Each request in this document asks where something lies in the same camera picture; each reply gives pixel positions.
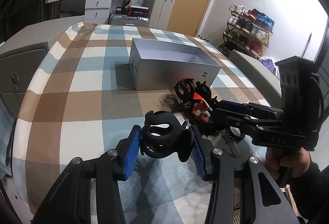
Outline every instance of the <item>metal screw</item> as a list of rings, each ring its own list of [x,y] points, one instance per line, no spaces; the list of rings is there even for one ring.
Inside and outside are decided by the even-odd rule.
[[[222,155],[223,151],[219,148],[215,148],[213,149],[213,154],[215,155]]]
[[[257,164],[259,160],[257,157],[252,156],[249,158],[249,161],[252,162],[253,164]]]
[[[81,158],[80,157],[75,157],[75,158],[72,159],[72,164],[77,165],[77,164],[80,164],[80,162],[81,162]]]
[[[107,152],[110,156],[116,156],[118,154],[118,151],[116,149],[111,149]]]

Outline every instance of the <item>shoe rack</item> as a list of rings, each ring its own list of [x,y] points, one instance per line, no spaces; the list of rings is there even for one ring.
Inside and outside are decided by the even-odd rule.
[[[256,41],[257,43],[261,44],[262,47],[261,47],[261,52],[259,54],[254,54],[251,51],[247,50],[245,47],[241,46],[239,43],[237,43],[234,39],[229,38],[227,35],[223,34],[224,43],[226,41],[231,41],[232,43],[234,43],[235,45],[237,45],[240,49],[242,49],[243,50],[242,51],[243,53],[246,53],[247,55],[249,55],[251,57],[254,57],[255,59],[258,59],[259,57],[262,57],[263,56],[264,49],[266,49],[269,46],[269,38],[274,33],[269,30],[269,27],[268,26],[262,25],[262,24],[258,23],[257,21],[255,21],[252,18],[247,18],[247,17],[245,17],[245,16],[243,16],[241,14],[238,14],[236,12],[233,12],[233,11],[230,11],[230,12],[231,12],[231,15],[233,15],[233,16],[237,16],[239,18],[242,18],[242,19],[251,21],[253,23],[253,25],[256,26],[258,29],[261,29],[262,31],[266,31],[268,33],[268,36],[267,36],[266,39],[264,39],[263,41],[261,41],[258,38],[256,38],[255,36],[250,35],[246,31],[244,31],[244,30],[242,30],[240,28],[237,28],[236,26],[234,26],[234,25],[229,24],[229,23],[226,22],[227,28],[230,29],[230,30],[235,31],[237,33],[237,37],[238,38],[240,37],[240,35],[243,35],[243,36],[247,37],[248,39],[252,39],[252,40]]]

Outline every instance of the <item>suitcase handle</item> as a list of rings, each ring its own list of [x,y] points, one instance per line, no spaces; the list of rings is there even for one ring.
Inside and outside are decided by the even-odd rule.
[[[123,19],[124,20],[135,20],[135,21],[137,21],[138,20],[138,17],[124,16]]]

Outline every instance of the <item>silver box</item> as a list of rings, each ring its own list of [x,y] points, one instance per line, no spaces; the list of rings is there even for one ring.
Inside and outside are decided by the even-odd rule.
[[[135,90],[172,89],[183,78],[211,86],[221,66],[199,47],[133,38],[129,67]]]

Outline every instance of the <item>white sneaker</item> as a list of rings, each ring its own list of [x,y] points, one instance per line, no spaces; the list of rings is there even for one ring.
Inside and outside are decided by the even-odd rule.
[[[255,34],[255,37],[259,39],[260,41],[264,41],[267,38],[267,32],[264,32],[262,30],[258,30]]]
[[[233,19],[233,21],[232,21],[232,26],[235,26],[237,20],[238,20],[238,17],[235,17],[235,18]]]
[[[237,5],[234,11],[235,11],[236,13],[242,14],[243,11],[244,11],[244,6],[242,6],[242,5]]]
[[[235,9],[236,9],[236,5],[231,5],[230,6],[230,8],[229,8],[229,10],[231,11],[231,12],[234,12],[235,11]]]
[[[231,15],[230,18],[228,18],[227,22],[228,22],[229,24],[232,24],[234,18],[235,18],[235,17],[234,17],[233,15]]]
[[[250,35],[252,35],[252,36],[254,36],[254,35],[256,35],[256,33],[257,33],[257,31],[258,31],[259,29],[257,28],[257,27],[253,27],[253,29],[251,30],[251,32],[250,32]]]

